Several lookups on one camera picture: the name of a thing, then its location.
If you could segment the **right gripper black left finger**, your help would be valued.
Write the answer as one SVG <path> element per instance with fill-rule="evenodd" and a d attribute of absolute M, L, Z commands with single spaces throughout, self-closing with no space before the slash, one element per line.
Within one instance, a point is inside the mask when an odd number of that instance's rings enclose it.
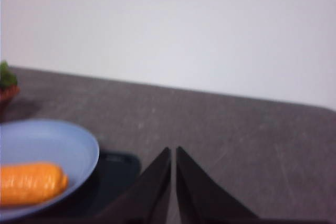
<path fill-rule="evenodd" d="M 97 215 L 97 223 L 165 223 L 171 162 L 166 147 L 127 191 Z"/>

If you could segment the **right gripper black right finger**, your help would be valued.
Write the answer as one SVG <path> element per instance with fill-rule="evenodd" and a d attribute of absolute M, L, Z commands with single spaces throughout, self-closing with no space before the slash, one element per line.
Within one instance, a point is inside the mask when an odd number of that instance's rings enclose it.
<path fill-rule="evenodd" d="M 244 206 L 192 159 L 176 149 L 176 194 L 182 223 L 258 223 L 260 218 Z"/>

